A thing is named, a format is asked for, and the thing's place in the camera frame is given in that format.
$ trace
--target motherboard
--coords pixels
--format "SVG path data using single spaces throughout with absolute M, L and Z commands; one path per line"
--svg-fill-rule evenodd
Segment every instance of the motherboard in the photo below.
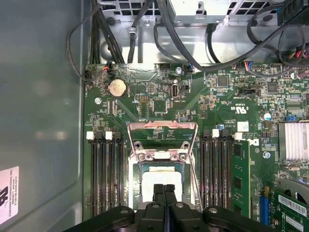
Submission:
M 104 70 L 84 90 L 84 220 L 118 205 L 137 210 L 154 184 L 173 184 L 198 210 L 217 205 L 280 231 L 309 230 L 308 194 L 295 193 L 309 184 L 308 67 L 275 78 L 241 64 L 211 73 L 105 67 L 85 71 Z

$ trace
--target ram slot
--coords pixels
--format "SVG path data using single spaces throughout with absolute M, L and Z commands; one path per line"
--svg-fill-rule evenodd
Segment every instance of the ram slot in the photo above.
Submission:
M 117 158 L 117 205 L 124 204 L 123 183 L 124 183 L 124 151 L 121 139 L 115 138 L 115 152 Z
M 104 143 L 102 144 L 102 149 L 101 149 L 101 160 L 102 160 L 102 167 L 101 167 L 101 212 L 105 212 L 106 209 L 106 205 L 109 202 L 108 196 L 107 196 L 107 192 L 108 192 L 108 186 L 107 186 L 107 143 L 106 140 L 104 141 Z
M 231 138 L 201 139 L 201 195 L 204 207 L 230 208 Z
M 115 207 L 115 143 L 109 141 L 108 151 L 109 209 Z
M 231 170 L 230 170 L 230 156 L 232 153 L 232 142 L 224 138 L 221 141 L 221 170 L 222 170 L 222 205 L 226 209 L 230 209 L 230 197 L 231 191 Z
M 101 143 L 93 141 L 91 144 L 91 217 L 101 213 L 100 211 L 100 168 L 101 168 Z
M 222 139 L 218 138 L 216 141 L 217 144 L 217 193 L 218 193 L 218 205 L 222 207 L 224 205 L 224 171 L 222 168 L 222 161 L 223 161 L 223 147 L 222 147 Z
M 210 154 L 209 154 L 209 143 L 205 138 L 201 138 L 201 149 L 200 149 L 200 167 L 201 167 L 201 197 L 203 207 L 210 205 Z

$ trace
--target blue pci slot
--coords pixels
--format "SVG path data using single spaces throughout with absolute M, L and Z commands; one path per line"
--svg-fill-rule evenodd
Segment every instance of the blue pci slot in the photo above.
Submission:
M 269 226 L 268 208 L 269 200 L 265 196 L 260 196 L 260 222 Z

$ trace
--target usb port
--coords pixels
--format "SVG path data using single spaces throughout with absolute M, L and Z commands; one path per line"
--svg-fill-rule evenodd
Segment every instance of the usb port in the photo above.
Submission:
M 172 85 L 171 96 L 172 96 L 172 98 L 178 97 L 178 85 L 176 85 L 176 84 Z

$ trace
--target black connector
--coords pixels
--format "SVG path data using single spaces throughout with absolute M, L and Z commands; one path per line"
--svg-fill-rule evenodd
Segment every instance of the black connector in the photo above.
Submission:
M 308 26 L 309 1 L 285 0 L 284 6 L 277 11 L 278 26 Z
M 208 26 L 207 26 L 207 28 L 206 28 L 206 33 L 207 33 L 207 34 L 208 34 L 208 33 L 213 33 L 213 32 L 216 30 L 217 25 L 218 25 L 218 24 L 215 24 L 215 23 L 210 23 L 210 24 L 208 24 Z

